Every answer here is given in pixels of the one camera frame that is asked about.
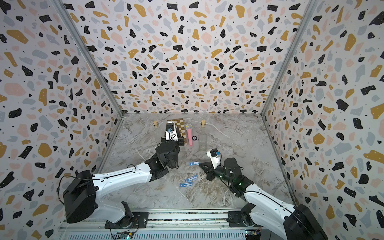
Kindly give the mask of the clear glass bottle with cork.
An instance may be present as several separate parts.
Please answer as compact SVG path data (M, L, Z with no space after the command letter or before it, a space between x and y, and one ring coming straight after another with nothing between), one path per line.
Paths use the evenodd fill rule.
M208 145L208 135L206 132L206 121L201 120L201 125L199 128L199 151L206 152Z

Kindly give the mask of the glass bottle blue label back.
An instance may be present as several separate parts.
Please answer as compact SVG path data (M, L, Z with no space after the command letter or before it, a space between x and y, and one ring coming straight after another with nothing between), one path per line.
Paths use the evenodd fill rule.
M162 126L158 121L154 121L154 138L157 146L165 139L166 128Z

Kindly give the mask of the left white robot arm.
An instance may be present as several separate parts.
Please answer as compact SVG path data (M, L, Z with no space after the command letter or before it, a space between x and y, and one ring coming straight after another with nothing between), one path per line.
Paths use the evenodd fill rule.
M92 174L89 170L79 173L63 192L67 223L105 220L109 229L137 223L128 203L109 201L105 196L132 185L159 180L170 169L178 168L180 147L184 144L183 139L162 138L155 154L136 166L110 173Z

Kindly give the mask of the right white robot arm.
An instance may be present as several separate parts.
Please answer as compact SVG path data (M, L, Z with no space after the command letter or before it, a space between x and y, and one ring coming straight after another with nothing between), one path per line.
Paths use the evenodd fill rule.
M247 226L260 225L284 240L327 240L308 207L294 206L268 194L242 173L236 159L228 158L224 164L200 163L207 180L222 180L229 190L247 204L241 209L239 222Z

